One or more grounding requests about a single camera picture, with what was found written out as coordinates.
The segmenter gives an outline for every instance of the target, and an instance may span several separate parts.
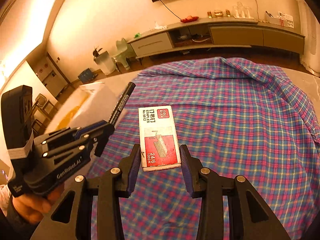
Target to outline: white strap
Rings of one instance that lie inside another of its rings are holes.
[[[31,136],[26,143],[25,147],[8,149],[8,154],[11,160],[14,159],[22,159],[28,157],[29,152],[31,151],[33,144],[33,131],[31,132]]]

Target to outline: green object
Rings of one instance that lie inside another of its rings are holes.
[[[118,52],[116,55],[112,56],[113,61],[115,63],[120,62],[126,70],[130,69],[127,58],[137,56],[132,46],[127,44],[127,41],[124,38],[122,38],[121,41],[116,41],[116,46]]]

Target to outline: pen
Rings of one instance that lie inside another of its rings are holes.
[[[119,115],[121,114],[125,104],[127,103],[130,95],[132,94],[134,88],[135,88],[136,84],[135,83],[132,83],[132,82],[129,82],[128,83],[128,86],[126,87],[126,89],[124,90],[120,100],[118,101],[115,109],[113,110],[110,118],[109,118],[109,121],[108,123],[111,123],[113,125],[116,124],[118,118],[119,118]]]

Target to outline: box of staples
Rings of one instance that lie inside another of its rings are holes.
[[[143,171],[181,166],[171,106],[139,108],[139,128]]]

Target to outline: metal screw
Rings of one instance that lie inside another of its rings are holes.
[[[240,175],[240,176],[237,177],[237,181],[245,182],[245,177]]]
[[[111,173],[112,174],[118,174],[120,172],[120,169],[119,168],[112,168],[111,169]]]
[[[208,168],[202,168],[201,169],[201,173],[203,174],[209,174],[210,173],[210,170]]]
[[[81,182],[81,181],[83,181],[83,179],[84,179],[84,177],[82,175],[78,175],[75,177],[76,182]]]

